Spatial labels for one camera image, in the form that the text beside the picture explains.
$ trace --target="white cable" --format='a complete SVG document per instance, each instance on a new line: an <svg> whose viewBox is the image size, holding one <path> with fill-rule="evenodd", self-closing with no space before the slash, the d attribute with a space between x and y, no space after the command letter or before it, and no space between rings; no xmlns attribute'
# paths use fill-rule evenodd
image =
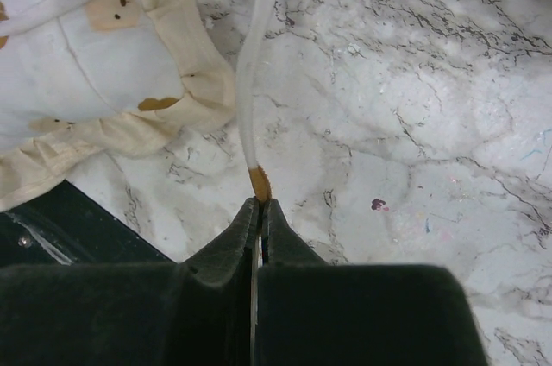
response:
<svg viewBox="0 0 552 366"><path fill-rule="evenodd" d="M249 169L259 166L253 132L253 83L257 71L260 45L267 31L276 0L254 0L248 35L238 56L235 73L235 103L238 130L245 162Z"/></svg>

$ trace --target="white fabric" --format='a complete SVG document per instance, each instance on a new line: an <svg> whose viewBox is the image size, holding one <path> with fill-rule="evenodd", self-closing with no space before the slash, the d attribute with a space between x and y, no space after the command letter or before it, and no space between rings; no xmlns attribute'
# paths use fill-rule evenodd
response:
<svg viewBox="0 0 552 366"><path fill-rule="evenodd" d="M15 1L2 1L0 30L32 24L47 0ZM0 211L105 148L148 155L182 126L212 131L234 114L233 72L194 0L69 1L83 4L0 38Z"/></svg>

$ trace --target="brown cord tip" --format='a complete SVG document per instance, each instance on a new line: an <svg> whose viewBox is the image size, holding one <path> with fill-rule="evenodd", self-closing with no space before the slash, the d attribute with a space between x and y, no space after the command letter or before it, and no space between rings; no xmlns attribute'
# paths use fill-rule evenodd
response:
<svg viewBox="0 0 552 366"><path fill-rule="evenodd" d="M251 185L253 186L253 192L255 197L264 204L272 198L273 193L268 181L265 170L258 166L255 169L249 169L249 179L251 179Z"/></svg>

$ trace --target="pink speck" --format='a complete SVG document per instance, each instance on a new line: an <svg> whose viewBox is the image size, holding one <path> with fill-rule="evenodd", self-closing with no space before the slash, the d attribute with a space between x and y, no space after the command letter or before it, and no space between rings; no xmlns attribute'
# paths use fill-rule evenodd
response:
<svg viewBox="0 0 552 366"><path fill-rule="evenodd" d="M441 241L444 242L444 243L447 243L448 241L450 241L451 239L454 239L454 237L452 235L450 235L449 232L443 232L441 234Z"/></svg>

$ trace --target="black plastic surface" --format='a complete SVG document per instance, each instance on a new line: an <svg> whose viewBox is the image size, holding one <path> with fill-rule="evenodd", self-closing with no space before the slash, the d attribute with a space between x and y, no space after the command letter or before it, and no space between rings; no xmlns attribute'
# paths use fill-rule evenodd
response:
<svg viewBox="0 0 552 366"><path fill-rule="evenodd" d="M0 364L249 365L250 233L258 215L248 199L182 264L0 270Z"/></svg>
<svg viewBox="0 0 552 366"><path fill-rule="evenodd" d="M30 239L29 246L19 244L22 237ZM39 198L0 213L0 267L60 261L170 260L64 181Z"/></svg>
<svg viewBox="0 0 552 366"><path fill-rule="evenodd" d="M269 200L264 206L261 237L265 264L326 264L290 228L276 199Z"/></svg>
<svg viewBox="0 0 552 366"><path fill-rule="evenodd" d="M427 266L266 266L259 366L486 366L466 297Z"/></svg>

